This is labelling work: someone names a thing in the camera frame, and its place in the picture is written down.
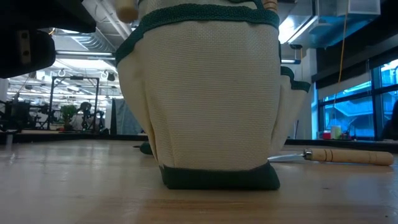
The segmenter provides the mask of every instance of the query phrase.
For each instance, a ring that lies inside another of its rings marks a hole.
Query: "potted plant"
[[[77,109],[73,105],[61,106],[61,115],[63,118],[63,122],[65,123],[63,127],[65,128],[66,131],[71,129],[69,122],[72,116],[75,115],[76,113]]]

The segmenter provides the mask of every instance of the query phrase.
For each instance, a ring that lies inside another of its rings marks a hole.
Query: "metal blade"
[[[304,154],[289,154],[284,156],[268,157],[269,162],[290,162],[290,161],[302,161],[302,160],[304,160]]]

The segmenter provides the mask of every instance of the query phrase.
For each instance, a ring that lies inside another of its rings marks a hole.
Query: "wooden knob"
[[[278,12],[278,0],[262,0],[264,9]]]
[[[130,23],[138,19],[134,2],[135,0],[116,0],[116,14],[120,21]]]
[[[342,150],[342,149],[309,149],[308,159],[319,162],[347,162],[389,166],[394,163],[394,156],[389,152]]]

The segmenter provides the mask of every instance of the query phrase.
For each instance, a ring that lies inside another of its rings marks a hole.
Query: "table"
[[[273,163],[278,191],[169,190],[140,143],[0,151],[0,223],[398,223],[397,165]]]

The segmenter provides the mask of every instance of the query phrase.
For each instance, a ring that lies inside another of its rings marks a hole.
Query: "green plant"
[[[73,105],[61,106],[61,114],[65,124],[68,124],[73,115],[77,113],[77,109]]]

